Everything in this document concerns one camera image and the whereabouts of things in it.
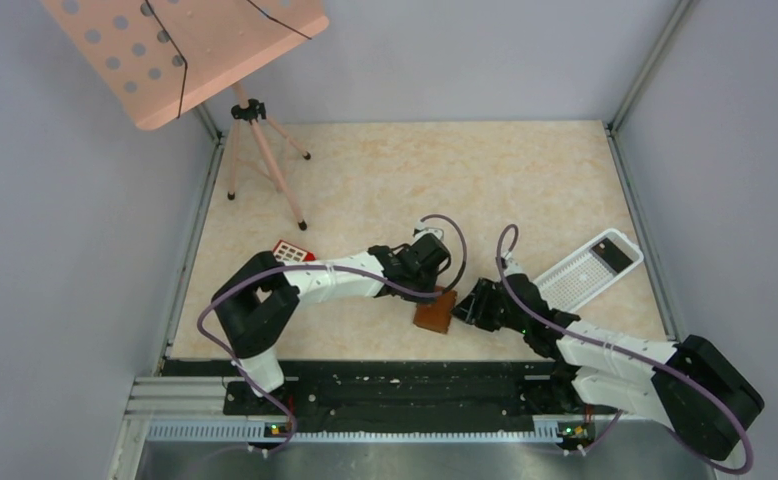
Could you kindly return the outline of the black credit card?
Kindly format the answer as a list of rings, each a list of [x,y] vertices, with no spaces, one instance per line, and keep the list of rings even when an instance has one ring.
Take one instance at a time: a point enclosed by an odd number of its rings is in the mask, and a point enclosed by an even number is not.
[[[603,238],[594,243],[591,252],[613,275],[621,274],[634,264],[634,259],[610,238]]]

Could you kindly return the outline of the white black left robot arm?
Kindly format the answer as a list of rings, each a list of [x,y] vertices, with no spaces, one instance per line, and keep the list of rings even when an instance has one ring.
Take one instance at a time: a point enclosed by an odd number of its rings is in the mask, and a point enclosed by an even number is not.
[[[251,257],[211,304],[254,395],[283,385],[275,344],[298,308],[353,297],[434,301],[437,277],[451,263],[443,237],[438,228],[420,227],[410,244],[375,245],[329,261],[283,261],[270,251]]]

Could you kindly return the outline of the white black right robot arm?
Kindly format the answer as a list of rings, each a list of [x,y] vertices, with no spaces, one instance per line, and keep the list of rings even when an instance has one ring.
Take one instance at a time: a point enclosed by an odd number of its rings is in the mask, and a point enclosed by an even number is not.
[[[727,459],[765,407],[707,339],[650,341],[606,330],[547,300],[524,274],[479,279],[451,313],[485,331],[514,330],[552,360],[547,397],[563,410],[593,405],[636,414],[711,460]]]

